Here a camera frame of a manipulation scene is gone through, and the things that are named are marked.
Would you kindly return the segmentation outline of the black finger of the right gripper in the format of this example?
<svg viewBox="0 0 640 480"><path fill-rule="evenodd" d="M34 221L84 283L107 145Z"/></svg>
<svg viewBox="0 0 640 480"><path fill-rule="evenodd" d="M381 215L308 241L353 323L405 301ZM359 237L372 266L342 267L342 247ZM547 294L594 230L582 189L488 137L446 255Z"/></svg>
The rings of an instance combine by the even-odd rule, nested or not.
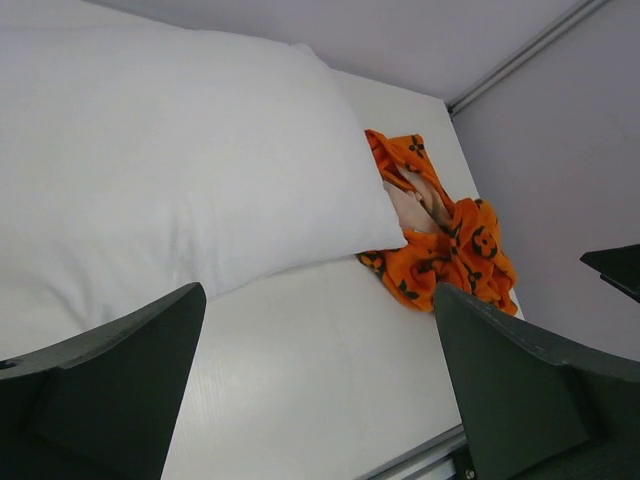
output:
<svg viewBox="0 0 640 480"><path fill-rule="evenodd" d="M586 252L580 261L632 300L640 301L640 245Z"/></svg>

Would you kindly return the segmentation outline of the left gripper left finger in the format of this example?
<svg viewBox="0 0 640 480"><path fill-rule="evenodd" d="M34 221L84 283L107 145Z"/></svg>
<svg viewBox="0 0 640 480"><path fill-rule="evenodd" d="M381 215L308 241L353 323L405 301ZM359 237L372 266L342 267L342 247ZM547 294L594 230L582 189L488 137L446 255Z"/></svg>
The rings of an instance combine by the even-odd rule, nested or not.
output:
<svg viewBox="0 0 640 480"><path fill-rule="evenodd" d="M205 309L190 283L2 361L2 478L161 478Z"/></svg>

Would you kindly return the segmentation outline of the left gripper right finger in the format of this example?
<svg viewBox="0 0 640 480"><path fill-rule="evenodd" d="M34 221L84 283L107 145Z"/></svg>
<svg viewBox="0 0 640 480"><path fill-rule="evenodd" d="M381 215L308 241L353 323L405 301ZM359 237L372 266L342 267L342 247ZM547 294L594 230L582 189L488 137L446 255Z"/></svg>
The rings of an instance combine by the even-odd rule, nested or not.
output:
<svg viewBox="0 0 640 480"><path fill-rule="evenodd" d="M638 478L638 362L450 284L435 318L477 478Z"/></svg>

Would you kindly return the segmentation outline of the orange patterned pillowcase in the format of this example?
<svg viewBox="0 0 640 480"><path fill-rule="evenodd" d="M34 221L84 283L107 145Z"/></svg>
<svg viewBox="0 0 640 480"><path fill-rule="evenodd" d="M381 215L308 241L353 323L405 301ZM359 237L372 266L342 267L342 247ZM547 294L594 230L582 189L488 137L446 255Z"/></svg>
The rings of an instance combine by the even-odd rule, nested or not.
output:
<svg viewBox="0 0 640 480"><path fill-rule="evenodd" d="M500 223L482 199L454 201L444 189L418 134L388 138L365 132L407 245L359 253L404 306L431 312L439 283L450 283L514 315L517 276L501 244Z"/></svg>

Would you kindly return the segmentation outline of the white pillow insert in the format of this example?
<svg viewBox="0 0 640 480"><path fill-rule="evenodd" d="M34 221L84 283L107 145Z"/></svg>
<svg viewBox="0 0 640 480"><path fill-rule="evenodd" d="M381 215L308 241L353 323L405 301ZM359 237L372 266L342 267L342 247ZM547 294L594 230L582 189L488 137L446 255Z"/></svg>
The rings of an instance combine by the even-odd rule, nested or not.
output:
<svg viewBox="0 0 640 480"><path fill-rule="evenodd" d="M310 49L162 26L1 27L1 354L184 284L218 296L405 243Z"/></svg>

